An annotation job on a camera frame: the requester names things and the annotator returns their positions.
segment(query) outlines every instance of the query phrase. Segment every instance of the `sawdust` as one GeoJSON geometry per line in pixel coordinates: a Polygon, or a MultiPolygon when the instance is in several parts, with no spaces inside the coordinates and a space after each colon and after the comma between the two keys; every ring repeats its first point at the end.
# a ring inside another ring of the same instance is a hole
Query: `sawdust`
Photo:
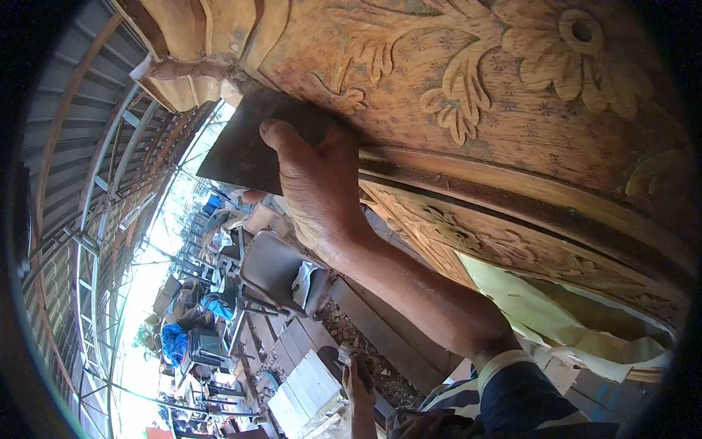
{"type": "Polygon", "coordinates": [[[348,343],[359,352],[365,352],[373,358],[376,366],[371,370],[373,382],[378,392],[393,407],[417,408],[424,401],[425,395],[414,388],[407,379],[383,357],[378,349],[356,328],[348,315],[331,299],[317,312],[322,324],[341,345],[348,343]]]}

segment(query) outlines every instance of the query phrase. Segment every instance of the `hand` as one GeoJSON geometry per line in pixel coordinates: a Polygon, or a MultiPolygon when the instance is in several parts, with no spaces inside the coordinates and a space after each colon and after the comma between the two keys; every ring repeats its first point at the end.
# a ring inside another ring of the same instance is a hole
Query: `hand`
{"type": "Polygon", "coordinates": [[[280,184],[297,238],[338,268],[349,245],[375,237],[358,196],[358,142],[339,126],[314,149],[287,122],[260,126],[263,141],[278,153],[280,184]]]}
{"type": "Polygon", "coordinates": [[[348,395],[354,411],[362,409],[372,413],[373,408],[376,406],[376,394],[373,392],[373,389],[368,390],[366,384],[358,375],[358,364],[353,357],[349,357],[346,360],[341,383],[344,386],[344,390],[346,390],[346,395],[348,395]]]}

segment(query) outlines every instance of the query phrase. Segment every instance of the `plastic bag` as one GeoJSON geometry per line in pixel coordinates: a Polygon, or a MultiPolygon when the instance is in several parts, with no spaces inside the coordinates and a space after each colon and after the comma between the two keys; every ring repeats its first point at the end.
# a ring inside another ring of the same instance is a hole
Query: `plastic bag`
{"type": "Polygon", "coordinates": [[[161,329],[161,343],[164,357],[170,360],[172,365],[179,365],[187,350],[187,332],[178,323],[164,325],[161,329]]]}
{"type": "Polygon", "coordinates": [[[212,243],[210,243],[210,248],[214,248],[216,252],[222,251],[226,246],[232,245],[232,236],[229,232],[222,231],[222,229],[217,230],[217,233],[212,237],[212,243]]]}

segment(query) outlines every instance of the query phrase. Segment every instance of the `dark chair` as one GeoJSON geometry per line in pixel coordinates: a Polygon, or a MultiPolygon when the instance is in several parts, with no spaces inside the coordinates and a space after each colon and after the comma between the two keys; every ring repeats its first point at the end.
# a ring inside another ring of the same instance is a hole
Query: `dark chair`
{"type": "Polygon", "coordinates": [[[270,230],[261,230],[246,248],[239,278],[269,302],[299,317],[312,317],[336,273],[298,245],[270,230]],[[293,301],[292,284],[303,261],[317,269],[310,276],[310,290],[303,309],[293,301]]]}

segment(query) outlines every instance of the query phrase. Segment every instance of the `tree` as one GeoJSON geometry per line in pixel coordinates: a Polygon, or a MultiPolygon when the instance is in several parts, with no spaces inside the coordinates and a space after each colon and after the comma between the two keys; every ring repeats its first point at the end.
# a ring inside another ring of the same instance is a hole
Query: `tree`
{"type": "Polygon", "coordinates": [[[132,347],[138,348],[139,346],[144,346],[146,349],[151,350],[151,348],[146,344],[146,339],[151,333],[146,329],[146,326],[140,325],[137,329],[134,340],[132,340],[132,347]]]}

